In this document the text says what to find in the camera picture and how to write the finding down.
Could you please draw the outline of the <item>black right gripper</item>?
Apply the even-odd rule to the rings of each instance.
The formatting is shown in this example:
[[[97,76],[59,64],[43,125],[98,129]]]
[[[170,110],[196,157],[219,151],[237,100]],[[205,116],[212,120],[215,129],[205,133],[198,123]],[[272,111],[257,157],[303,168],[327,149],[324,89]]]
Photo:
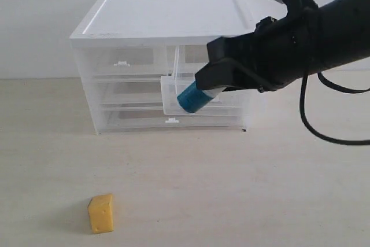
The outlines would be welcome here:
[[[254,32],[211,41],[209,62],[195,74],[197,89],[264,93],[286,87],[307,73],[316,52],[317,23],[315,17],[267,17]]]

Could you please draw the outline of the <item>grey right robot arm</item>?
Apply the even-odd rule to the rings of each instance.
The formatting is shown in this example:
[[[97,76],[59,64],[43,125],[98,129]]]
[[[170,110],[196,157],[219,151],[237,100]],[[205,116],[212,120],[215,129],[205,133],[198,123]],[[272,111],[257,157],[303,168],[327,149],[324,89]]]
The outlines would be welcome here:
[[[276,91],[312,75],[369,57],[369,0],[282,0],[287,15],[266,17],[249,34],[208,43],[198,89]]]

